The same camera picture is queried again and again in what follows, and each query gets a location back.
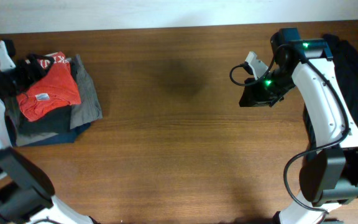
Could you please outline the folded navy garment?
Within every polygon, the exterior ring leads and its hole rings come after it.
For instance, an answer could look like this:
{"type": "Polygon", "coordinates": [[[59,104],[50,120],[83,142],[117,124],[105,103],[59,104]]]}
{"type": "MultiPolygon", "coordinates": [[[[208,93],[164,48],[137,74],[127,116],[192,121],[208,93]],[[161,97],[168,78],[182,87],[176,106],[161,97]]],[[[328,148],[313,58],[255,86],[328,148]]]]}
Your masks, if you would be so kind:
{"type": "Polygon", "coordinates": [[[79,135],[89,129],[91,123],[77,126],[67,133],[38,133],[38,134],[19,134],[9,131],[9,137],[13,146],[48,146],[56,144],[74,143],[79,135]]]}

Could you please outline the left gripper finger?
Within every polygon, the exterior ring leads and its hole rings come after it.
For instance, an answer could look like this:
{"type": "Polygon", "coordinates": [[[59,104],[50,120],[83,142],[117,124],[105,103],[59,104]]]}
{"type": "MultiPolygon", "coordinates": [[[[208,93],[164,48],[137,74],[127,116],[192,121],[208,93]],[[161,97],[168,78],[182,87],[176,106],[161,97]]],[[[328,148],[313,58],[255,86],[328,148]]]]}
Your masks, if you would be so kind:
{"type": "Polygon", "coordinates": [[[29,61],[27,68],[29,69],[29,76],[31,78],[45,77],[55,63],[53,57],[37,54],[28,54],[27,59],[29,61]]]}
{"type": "Polygon", "coordinates": [[[42,79],[42,67],[17,67],[17,92],[27,91],[31,85],[42,79]]]}

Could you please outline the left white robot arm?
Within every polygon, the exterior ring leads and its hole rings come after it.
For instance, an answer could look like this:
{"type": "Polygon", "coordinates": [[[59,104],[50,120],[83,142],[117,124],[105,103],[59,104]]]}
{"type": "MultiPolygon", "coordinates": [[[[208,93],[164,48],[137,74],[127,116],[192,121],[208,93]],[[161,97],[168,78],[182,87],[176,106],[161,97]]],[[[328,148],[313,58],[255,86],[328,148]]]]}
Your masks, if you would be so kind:
{"type": "Polygon", "coordinates": [[[0,56],[0,223],[95,223],[61,201],[46,173],[12,147],[1,98],[23,90],[30,77],[1,64],[0,56]]]}

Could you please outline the folded black garment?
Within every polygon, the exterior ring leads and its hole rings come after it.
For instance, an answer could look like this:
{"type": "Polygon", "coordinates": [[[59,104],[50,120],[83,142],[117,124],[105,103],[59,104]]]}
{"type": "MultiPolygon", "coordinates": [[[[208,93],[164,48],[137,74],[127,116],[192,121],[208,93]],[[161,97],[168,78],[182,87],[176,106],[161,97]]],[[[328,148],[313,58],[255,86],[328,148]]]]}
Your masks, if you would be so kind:
{"type": "Polygon", "coordinates": [[[37,121],[20,116],[17,128],[20,134],[67,133],[70,130],[71,106],[51,110],[37,121]]]}

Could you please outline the orange t-shirt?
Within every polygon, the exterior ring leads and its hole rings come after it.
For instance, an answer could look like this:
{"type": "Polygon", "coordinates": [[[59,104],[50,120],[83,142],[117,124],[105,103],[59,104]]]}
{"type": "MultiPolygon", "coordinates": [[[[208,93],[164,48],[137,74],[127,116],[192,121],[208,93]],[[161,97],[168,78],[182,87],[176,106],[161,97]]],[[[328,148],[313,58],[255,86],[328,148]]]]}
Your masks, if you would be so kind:
{"type": "Polygon", "coordinates": [[[57,108],[81,104],[79,89],[65,54],[55,52],[48,56],[54,59],[54,63],[47,75],[25,93],[16,96],[21,113],[30,122],[57,108]]]}

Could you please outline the black crumpled garment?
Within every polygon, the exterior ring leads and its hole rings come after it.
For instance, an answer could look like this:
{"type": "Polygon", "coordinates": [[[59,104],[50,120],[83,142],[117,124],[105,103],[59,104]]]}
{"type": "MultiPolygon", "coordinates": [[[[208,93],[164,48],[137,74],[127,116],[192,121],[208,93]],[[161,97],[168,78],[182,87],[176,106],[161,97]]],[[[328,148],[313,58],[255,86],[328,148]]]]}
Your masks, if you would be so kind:
{"type": "Polygon", "coordinates": [[[358,50],[336,35],[324,34],[323,39],[333,54],[339,88],[358,127],[358,50]]]}

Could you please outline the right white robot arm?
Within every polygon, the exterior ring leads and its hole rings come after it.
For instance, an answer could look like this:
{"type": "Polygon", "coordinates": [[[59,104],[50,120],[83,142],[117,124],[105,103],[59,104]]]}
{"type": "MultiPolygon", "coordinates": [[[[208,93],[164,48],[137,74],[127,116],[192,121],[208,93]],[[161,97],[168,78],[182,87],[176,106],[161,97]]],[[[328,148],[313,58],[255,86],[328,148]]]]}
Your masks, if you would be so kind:
{"type": "Polygon", "coordinates": [[[335,209],[358,198],[358,77],[325,39],[272,41],[273,57],[263,63],[249,52],[241,63],[241,107],[273,106],[292,89],[305,103],[307,150],[300,191],[273,223],[326,223],[335,209]]]}

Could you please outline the folded grey garment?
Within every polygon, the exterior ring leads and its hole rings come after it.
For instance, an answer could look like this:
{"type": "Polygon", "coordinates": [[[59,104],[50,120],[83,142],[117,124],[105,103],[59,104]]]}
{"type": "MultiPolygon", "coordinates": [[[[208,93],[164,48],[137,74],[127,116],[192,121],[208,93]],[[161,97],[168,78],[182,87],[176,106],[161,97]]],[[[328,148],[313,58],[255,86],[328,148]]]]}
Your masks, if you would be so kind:
{"type": "MultiPolygon", "coordinates": [[[[70,130],[85,123],[91,123],[103,117],[102,109],[98,101],[94,83],[88,72],[85,70],[80,55],[74,58],[67,58],[70,63],[71,75],[76,81],[79,89],[81,104],[71,106],[70,130]]],[[[18,133],[20,116],[23,115],[19,109],[16,96],[4,100],[7,115],[11,124],[7,127],[9,131],[18,133]]]]}

